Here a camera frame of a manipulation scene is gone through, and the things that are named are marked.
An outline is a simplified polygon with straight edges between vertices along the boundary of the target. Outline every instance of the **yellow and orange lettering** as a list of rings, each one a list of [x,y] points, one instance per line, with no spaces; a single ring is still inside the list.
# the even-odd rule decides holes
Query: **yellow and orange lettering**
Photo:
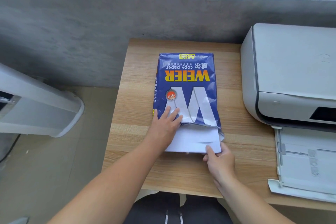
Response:
[[[189,77],[190,79],[188,79],[188,82],[194,82],[195,81],[195,71],[194,70],[188,70],[187,71],[190,74],[187,74],[187,78]]]
[[[175,82],[181,82],[182,81],[182,71],[181,70],[175,70]]]
[[[166,81],[173,82],[174,81],[174,70],[170,70],[170,71],[165,70],[165,72],[166,72],[166,77],[165,77]]]
[[[196,77],[195,77],[195,81],[197,81],[197,78],[200,82],[203,82],[203,79],[205,78],[206,82],[210,81],[209,75],[208,75],[208,70],[204,70],[203,74],[201,70],[197,70],[196,72]]]
[[[183,70],[183,81],[186,82],[187,81],[187,70]]]

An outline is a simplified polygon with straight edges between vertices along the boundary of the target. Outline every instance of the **person's left arm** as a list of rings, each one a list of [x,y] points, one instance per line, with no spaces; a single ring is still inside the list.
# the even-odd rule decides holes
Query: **person's left arm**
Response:
[[[57,213],[48,224],[122,223],[131,209],[155,160],[169,146],[182,116],[179,109],[169,115],[170,107],[153,121],[139,146],[124,155],[94,178]]]

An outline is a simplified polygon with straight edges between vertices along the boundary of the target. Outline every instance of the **black cable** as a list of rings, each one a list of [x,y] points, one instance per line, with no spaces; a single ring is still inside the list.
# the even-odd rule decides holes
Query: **black cable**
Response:
[[[14,148],[16,142],[18,141],[19,137],[20,137],[21,134],[18,134],[17,137],[15,138],[15,141],[14,143],[12,144],[12,146],[10,147],[9,151],[6,153],[6,155],[0,160],[0,163],[3,162],[7,157],[8,155],[11,153],[12,149]]]

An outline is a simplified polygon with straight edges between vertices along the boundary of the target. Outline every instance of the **blue paper packaging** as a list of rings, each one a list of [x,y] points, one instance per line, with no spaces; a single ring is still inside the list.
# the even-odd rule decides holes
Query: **blue paper packaging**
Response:
[[[160,53],[153,112],[158,118],[167,106],[179,107],[183,124],[217,127],[217,88],[213,53]]]

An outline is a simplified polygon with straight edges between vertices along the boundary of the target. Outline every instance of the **large w logo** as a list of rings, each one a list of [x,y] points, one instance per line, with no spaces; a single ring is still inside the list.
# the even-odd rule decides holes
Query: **large w logo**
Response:
[[[212,127],[217,127],[216,119],[213,115],[210,102],[204,87],[194,87],[192,89],[189,106],[187,107],[186,99],[184,98],[182,87],[171,87],[177,94],[174,101],[167,101],[166,107],[171,107],[170,113],[174,111],[176,107],[180,108],[179,115],[183,115],[183,123],[195,123],[200,121],[200,117],[197,117],[198,111],[201,110],[201,114],[204,120],[204,124]]]

